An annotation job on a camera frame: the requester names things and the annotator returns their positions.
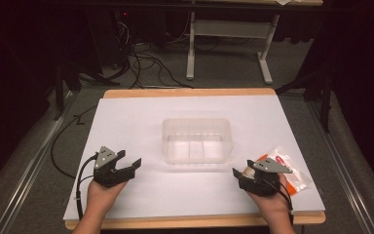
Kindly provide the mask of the white desk frame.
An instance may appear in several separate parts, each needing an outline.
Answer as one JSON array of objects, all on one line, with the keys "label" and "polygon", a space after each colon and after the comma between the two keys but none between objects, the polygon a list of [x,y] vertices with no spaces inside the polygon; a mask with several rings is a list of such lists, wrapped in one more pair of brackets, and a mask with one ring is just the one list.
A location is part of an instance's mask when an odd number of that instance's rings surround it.
[{"label": "white desk frame", "polygon": [[274,15],[268,22],[196,19],[196,15],[191,13],[186,79],[193,80],[195,77],[195,38],[197,36],[263,39],[265,41],[264,49],[258,52],[256,57],[264,83],[271,85],[273,83],[273,78],[267,63],[267,55],[276,33],[279,20],[279,15]]}]

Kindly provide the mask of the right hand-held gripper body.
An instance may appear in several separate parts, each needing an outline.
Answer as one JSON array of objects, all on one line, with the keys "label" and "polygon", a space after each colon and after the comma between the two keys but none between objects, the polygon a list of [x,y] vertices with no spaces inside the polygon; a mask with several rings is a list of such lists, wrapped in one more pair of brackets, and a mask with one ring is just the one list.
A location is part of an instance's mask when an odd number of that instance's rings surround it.
[{"label": "right hand-held gripper body", "polygon": [[292,170],[272,159],[254,161],[255,169],[247,167],[243,173],[249,179],[238,179],[239,187],[261,197],[274,196],[281,190],[279,174],[291,174]]}]

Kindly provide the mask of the person's right hand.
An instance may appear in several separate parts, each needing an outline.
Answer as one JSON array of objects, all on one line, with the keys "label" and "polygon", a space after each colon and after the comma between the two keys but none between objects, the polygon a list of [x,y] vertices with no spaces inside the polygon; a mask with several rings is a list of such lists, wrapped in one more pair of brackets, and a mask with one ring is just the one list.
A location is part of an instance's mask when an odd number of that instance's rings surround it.
[{"label": "person's right hand", "polygon": [[260,197],[248,192],[250,198],[256,203],[261,215],[267,222],[289,219],[289,207],[282,194],[286,194],[287,180],[283,174],[279,174],[280,192],[271,197]]}]

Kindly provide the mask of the black metal stand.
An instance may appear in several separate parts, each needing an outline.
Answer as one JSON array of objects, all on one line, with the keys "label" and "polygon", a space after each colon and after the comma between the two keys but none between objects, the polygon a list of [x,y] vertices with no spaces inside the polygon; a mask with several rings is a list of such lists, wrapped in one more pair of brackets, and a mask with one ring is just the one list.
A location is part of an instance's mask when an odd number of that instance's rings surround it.
[{"label": "black metal stand", "polygon": [[305,90],[304,100],[318,99],[320,101],[319,120],[323,129],[328,133],[331,87],[332,77],[328,72],[314,71],[275,89],[275,92],[277,95],[281,95],[293,89],[303,88]]},{"label": "black metal stand", "polygon": [[68,87],[70,91],[80,91],[82,85],[79,81],[79,74],[84,73],[85,75],[95,79],[104,85],[120,86],[120,83],[113,82],[100,74],[89,70],[88,68],[80,65],[79,63],[71,60],[62,60],[56,68],[55,78],[55,96],[56,96],[56,116],[55,119],[59,120],[61,114],[64,112],[64,85]]}]

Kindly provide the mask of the white paper sheet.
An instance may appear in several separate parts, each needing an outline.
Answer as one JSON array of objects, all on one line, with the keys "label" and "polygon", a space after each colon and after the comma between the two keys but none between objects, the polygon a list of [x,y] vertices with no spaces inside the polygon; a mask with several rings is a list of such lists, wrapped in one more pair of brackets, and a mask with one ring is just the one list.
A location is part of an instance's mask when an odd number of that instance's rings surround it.
[{"label": "white paper sheet", "polygon": [[[170,165],[162,154],[162,123],[169,118],[225,118],[233,150],[221,165]],[[297,169],[308,171],[304,157],[275,95],[221,97],[103,98],[93,118],[82,165],[101,146],[126,150],[118,165],[142,165],[118,198],[109,217],[151,218],[255,214],[258,209],[239,188],[232,170],[243,170],[281,147]]]}]

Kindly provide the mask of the person's left hand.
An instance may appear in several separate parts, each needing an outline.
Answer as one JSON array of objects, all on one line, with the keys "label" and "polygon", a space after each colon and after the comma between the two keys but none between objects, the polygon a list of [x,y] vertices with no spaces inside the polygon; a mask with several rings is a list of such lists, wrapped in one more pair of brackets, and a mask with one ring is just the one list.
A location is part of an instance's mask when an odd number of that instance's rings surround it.
[{"label": "person's left hand", "polygon": [[88,188],[85,214],[105,216],[126,185],[125,182],[122,182],[112,187],[104,187],[96,181],[91,181]]}]

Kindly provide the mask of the clear plastic container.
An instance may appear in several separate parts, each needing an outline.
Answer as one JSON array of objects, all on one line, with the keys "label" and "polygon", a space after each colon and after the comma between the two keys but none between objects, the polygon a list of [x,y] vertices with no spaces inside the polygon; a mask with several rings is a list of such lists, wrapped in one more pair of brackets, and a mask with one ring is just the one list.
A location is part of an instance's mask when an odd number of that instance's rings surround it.
[{"label": "clear plastic container", "polygon": [[162,153],[169,164],[223,164],[232,149],[227,119],[172,118],[162,123]]}]

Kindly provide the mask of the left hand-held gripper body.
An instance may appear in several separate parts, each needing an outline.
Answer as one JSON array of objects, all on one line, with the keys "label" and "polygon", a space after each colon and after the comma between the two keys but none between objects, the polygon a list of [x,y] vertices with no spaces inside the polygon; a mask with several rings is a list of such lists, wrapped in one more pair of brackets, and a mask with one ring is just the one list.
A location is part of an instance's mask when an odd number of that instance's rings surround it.
[{"label": "left hand-held gripper body", "polygon": [[135,172],[117,169],[116,154],[106,146],[101,146],[93,167],[93,180],[104,187],[112,187],[135,177]]}]

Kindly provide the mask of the clear bag with orange contents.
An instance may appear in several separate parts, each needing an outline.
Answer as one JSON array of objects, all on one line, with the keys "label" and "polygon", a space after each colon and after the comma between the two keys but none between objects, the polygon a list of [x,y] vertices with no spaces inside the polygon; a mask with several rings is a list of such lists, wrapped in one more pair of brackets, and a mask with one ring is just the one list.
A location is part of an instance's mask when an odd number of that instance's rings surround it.
[{"label": "clear bag with orange contents", "polygon": [[299,166],[298,162],[292,155],[287,154],[281,146],[269,151],[267,154],[258,158],[258,161],[265,159],[272,159],[279,164],[292,170],[291,174],[285,174],[287,179],[287,191],[290,195],[294,195],[305,188],[312,182],[308,178],[302,168]]}]

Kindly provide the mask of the metal floor rail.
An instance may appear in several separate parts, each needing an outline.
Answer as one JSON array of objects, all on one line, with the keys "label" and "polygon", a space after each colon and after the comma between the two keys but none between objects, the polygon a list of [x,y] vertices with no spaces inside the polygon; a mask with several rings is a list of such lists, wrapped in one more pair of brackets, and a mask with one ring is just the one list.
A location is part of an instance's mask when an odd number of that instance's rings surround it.
[{"label": "metal floor rail", "polygon": [[369,212],[363,202],[362,196],[354,184],[353,178],[350,176],[348,169],[336,148],[330,133],[328,133],[320,121],[320,114],[318,106],[311,101],[306,102],[307,108],[313,120],[316,123],[320,134],[322,135],[328,151],[330,152],[331,165],[342,185],[344,193],[348,202],[354,211],[355,218],[358,221],[360,229],[364,234],[374,234],[374,223],[369,215]]},{"label": "metal floor rail", "polygon": [[64,121],[64,112],[77,96],[68,91],[58,110],[56,95],[49,95],[50,107],[20,141],[0,173],[0,234],[8,234],[35,179],[47,158],[50,144]]}]

